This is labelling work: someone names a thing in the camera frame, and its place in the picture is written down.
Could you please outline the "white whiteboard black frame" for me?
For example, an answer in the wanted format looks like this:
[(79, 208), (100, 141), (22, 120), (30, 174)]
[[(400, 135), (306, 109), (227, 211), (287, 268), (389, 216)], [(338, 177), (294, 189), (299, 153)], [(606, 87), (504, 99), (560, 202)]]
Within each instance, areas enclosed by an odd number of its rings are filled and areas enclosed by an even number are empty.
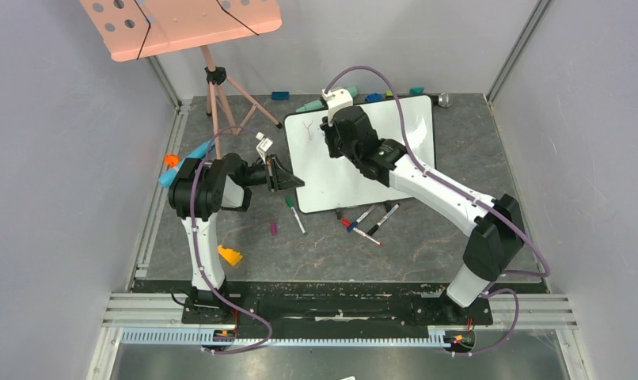
[[(433, 100), (429, 95), (401, 98), (408, 141), (420, 161), (435, 166)], [(293, 174), (305, 185), (296, 189), (303, 213), (331, 211), (408, 196), (365, 178), (346, 158), (331, 158), (320, 129), (325, 109), (293, 113), (283, 121)]]

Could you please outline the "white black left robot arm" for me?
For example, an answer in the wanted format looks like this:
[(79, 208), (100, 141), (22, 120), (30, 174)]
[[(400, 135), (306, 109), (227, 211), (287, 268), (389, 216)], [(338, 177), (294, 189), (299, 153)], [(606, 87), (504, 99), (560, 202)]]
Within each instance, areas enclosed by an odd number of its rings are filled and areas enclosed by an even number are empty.
[(221, 211), (249, 209), (251, 187), (264, 185), (277, 192), (305, 185), (275, 154), (252, 164), (229, 153), (211, 163), (188, 158), (170, 183), (169, 206), (182, 222), (192, 258), (192, 287), (219, 290), (226, 281), (218, 253), (216, 224)]

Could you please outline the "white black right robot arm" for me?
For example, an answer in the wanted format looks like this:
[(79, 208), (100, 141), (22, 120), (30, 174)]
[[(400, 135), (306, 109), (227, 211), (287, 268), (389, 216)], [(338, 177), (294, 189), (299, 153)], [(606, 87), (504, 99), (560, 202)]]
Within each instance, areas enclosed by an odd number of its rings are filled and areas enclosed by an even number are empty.
[(321, 130), (331, 158), (346, 158), (365, 178), (419, 200), (468, 236), (463, 265), (440, 302), (447, 321), (464, 321), (524, 245), (518, 201), (475, 192), (423, 165), (397, 140), (379, 138), (360, 106), (329, 111)]

